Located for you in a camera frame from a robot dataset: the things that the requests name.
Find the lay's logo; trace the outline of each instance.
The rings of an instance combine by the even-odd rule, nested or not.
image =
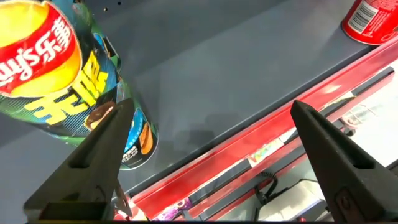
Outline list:
[[[37,97],[68,88],[81,69],[78,39],[51,2],[0,3],[0,93]]]

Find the gray shelf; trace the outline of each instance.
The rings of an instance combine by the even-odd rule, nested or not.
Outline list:
[[[151,160],[120,172],[131,194],[371,50],[340,29],[353,0],[117,2],[86,0],[160,137]],[[23,222],[22,204],[72,148],[3,115],[0,123],[0,217]]]

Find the potato chip canister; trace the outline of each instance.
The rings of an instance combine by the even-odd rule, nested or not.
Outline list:
[[[0,21],[0,112],[77,146],[116,104],[132,97],[135,112],[121,169],[150,159],[156,127],[119,75],[119,55],[81,1],[0,1]]]

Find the red can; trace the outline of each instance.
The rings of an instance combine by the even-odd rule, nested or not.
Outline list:
[[[342,28],[364,44],[383,44],[398,35],[398,0],[356,0]]]

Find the red shelf edge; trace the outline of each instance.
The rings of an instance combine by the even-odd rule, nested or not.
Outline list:
[[[362,94],[358,95],[357,97],[353,98],[351,101],[347,102],[341,108],[336,110],[334,113],[330,114],[327,118],[331,122],[336,121],[338,118],[342,117],[345,113],[347,113],[350,109],[355,107],[356,105],[360,104],[363,100],[370,97],[375,92],[379,91],[381,88],[386,86],[388,83],[392,81],[394,77],[394,73],[389,74],[382,80],[379,80],[373,86],[369,87],[366,91]],[[242,186],[244,183],[248,182],[249,180],[253,179],[257,176],[261,171],[264,171],[266,168],[273,165],[275,162],[283,158],[284,156],[288,155],[294,149],[298,148],[301,145],[300,138],[295,138],[293,141],[289,142],[288,144],[282,146],[276,152],[271,154],[269,157],[265,158],[263,161],[258,163],[252,169],[246,171],[236,179],[232,180],[226,186],[215,192],[214,194],[210,195],[208,198],[204,199],[202,202],[198,203],[194,207],[189,210],[189,213],[192,217],[197,217],[201,213],[203,213],[206,209],[213,206],[215,203],[219,202],[222,198],[232,193],[238,187]]]
[[[374,49],[307,90],[297,99],[320,110],[326,104],[375,76],[381,69],[386,68],[397,58],[395,52],[398,52],[398,38]],[[294,124],[289,114],[291,104],[292,102],[289,102],[281,106],[265,118],[216,146],[210,152],[135,195],[132,198],[134,203],[149,218],[155,218],[165,207],[188,197],[214,176],[231,167],[236,161],[245,159],[264,143],[271,142],[293,128]]]

